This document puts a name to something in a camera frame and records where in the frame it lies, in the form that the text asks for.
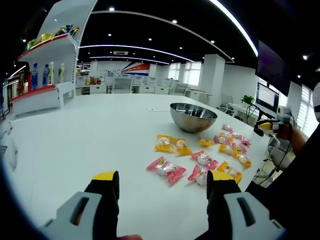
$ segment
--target ceiling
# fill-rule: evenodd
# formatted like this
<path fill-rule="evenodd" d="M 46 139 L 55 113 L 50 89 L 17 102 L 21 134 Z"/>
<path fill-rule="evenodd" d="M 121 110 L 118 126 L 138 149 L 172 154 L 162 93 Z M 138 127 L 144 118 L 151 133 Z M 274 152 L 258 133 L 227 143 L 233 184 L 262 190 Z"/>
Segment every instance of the ceiling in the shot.
<path fill-rule="evenodd" d="M 37 2 L 32 6 L 31 17 L 23 29 L 23 38 L 28 41 L 34 38 L 46 16 L 47 10 L 57 0 Z M 313 88 L 320 80 L 320 38 L 317 34 L 317 14 L 314 0 L 220 0 L 220 2 L 241 23 L 253 43 L 258 48 L 259 40 L 271 47 L 281 58 L 292 66 L 301 78 L 293 79 L 297 83 L 304 83 Z M 126 45 L 172 53 L 193 61 L 203 61 L 206 54 L 219 54 L 226 61 L 234 58 L 235 64 L 256 68 L 257 58 L 235 25 L 209 0 L 98 0 L 94 12 L 106 11 L 109 7 L 116 11 L 128 11 L 151 15 L 167 21 L 177 20 L 178 25 L 202 36 L 206 40 L 214 40 L 214 44 L 195 36 L 189 31 L 159 19 L 125 13 L 97 13 L 92 14 L 86 25 L 81 46 L 88 45 Z M 14 56 L 16 59 L 24 48 L 18 41 Z M 151 50 L 128 47 L 88 47 L 80 48 L 79 62 L 94 60 L 90 57 L 114 56 L 113 51 L 126 51 L 130 58 L 149 59 L 164 63 L 184 63 L 185 59 Z"/>

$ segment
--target monitor screen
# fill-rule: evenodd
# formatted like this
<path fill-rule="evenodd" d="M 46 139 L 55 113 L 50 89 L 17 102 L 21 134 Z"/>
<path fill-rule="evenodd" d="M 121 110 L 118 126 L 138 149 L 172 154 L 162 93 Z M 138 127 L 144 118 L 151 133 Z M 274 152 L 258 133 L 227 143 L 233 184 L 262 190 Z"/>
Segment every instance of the monitor screen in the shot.
<path fill-rule="evenodd" d="M 258 83 L 255 102 L 276 113 L 279 104 L 279 94 Z"/>
<path fill-rule="evenodd" d="M 261 41 L 259 41 L 258 65 L 255 75 L 288 96 L 290 83 L 294 78 L 293 70 L 270 47 Z"/>

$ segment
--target potted plant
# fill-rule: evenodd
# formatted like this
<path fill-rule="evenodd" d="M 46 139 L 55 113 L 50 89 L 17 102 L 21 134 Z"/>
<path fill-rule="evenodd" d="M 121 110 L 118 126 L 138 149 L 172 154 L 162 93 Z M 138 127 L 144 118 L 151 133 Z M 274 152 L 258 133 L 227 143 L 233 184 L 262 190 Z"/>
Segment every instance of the potted plant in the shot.
<path fill-rule="evenodd" d="M 240 101 L 242 104 L 252 105 L 254 104 L 255 99 L 253 96 L 244 95 Z"/>

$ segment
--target person's arm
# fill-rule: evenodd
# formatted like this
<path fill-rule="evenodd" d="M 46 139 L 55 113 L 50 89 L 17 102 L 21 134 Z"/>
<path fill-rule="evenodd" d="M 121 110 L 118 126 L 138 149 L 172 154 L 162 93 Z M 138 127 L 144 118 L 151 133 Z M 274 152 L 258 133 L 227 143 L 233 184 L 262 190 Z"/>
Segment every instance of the person's arm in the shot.
<path fill-rule="evenodd" d="M 280 130 L 276 131 L 276 133 L 278 138 L 290 141 L 295 155 L 300 153 L 300 150 L 306 143 L 301 133 L 295 127 L 292 127 L 292 135 L 290 137 L 290 126 L 288 124 L 285 124 Z"/>

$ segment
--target stainless steel bowl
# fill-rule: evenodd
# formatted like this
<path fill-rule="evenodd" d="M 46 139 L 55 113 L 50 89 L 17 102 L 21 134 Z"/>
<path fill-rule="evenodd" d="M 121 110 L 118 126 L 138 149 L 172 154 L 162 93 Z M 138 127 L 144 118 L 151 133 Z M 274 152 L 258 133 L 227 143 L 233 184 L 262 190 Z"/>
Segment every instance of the stainless steel bowl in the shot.
<path fill-rule="evenodd" d="M 210 128 L 218 117 L 213 111 L 188 103 L 171 103 L 170 113 L 175 124 L 188 133 Z"/>

